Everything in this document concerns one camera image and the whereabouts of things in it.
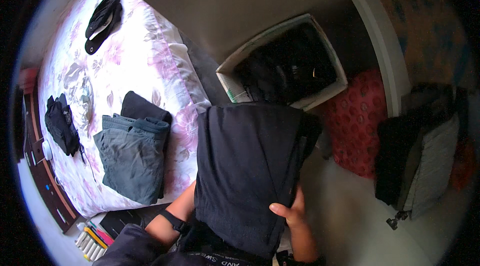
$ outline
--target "black backpack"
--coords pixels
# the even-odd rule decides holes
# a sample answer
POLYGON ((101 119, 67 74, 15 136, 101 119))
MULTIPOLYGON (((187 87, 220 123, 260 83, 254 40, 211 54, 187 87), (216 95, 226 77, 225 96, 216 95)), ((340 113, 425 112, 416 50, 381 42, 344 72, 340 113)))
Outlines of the black backpack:
POLYGON ((53 100, 50 96, 46 103, 45 125, 53 140, 66 155, 74 156, 80 147, 78 131, 72 121, 72 111, 65 95, 53 100))

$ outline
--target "folded gray pants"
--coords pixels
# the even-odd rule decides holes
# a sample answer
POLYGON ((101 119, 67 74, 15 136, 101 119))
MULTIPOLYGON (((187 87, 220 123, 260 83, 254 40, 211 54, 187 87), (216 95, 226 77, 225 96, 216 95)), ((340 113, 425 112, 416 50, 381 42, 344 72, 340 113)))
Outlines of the folded gray pants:
POLYGON ((163 180, 163 145, 170 125, 155 118, 102 117, 93 136, 105 176, 103 184, 137 203, 157 202, 163 180))

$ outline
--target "white round device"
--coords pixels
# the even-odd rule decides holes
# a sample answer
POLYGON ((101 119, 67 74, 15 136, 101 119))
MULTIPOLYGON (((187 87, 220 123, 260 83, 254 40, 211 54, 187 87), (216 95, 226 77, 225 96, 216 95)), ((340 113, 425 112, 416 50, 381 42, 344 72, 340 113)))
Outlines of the white round device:
POLYGON ((53 155, 52 155, 52 150, 50 148, 50 144, 47 140, 43 141, 42 149, 43 149, 43 155, 45 156, 45 160, 50 161, 53 155))

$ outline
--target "person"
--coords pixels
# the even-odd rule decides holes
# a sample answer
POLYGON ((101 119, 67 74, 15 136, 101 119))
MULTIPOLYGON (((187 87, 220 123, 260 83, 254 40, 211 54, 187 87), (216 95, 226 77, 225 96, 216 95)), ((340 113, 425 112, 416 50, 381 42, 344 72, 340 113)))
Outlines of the person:
MULTIPOLYGON (((195 209, 194 193, 196 180, 165 210, 175 218, 192 227, 180 237, 171 221, 164 215, 157 215, 145 229, 128 224, 93 266, 134 266, 134 265, 272 265, 272 260, 254 256, 226 244, 204 223, 192 217, 195 209), (177 251, 169 249, 177 244, 177 251)), ((303 191, 297 186, 297 193, 291 208, 272 203, 270 210, 286 219, 291 232, 293 259, 282 265, 323 265, 319 257, 312 231, 305 219, 303 191)))

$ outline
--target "black cord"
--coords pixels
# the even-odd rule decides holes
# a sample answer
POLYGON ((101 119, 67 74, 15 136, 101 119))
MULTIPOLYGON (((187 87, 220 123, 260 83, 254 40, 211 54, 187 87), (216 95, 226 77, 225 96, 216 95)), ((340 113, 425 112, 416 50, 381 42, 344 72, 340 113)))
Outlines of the black cord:
POLYGON ((92 163, 90 163, 90 160, 88 159, 87 155, 85 155, 85 158, 84 158, 84 154, 85 154, 84 146, 80 144, 79 149, 80 149, 81 161, 86 165, 87 163, 85 162, 85 159, 87 159, 88 165, 90 166, 90 170, 92 170, 93 180, 97 182, 97 180, 95 179, 95 174, 93 173, 92 163))

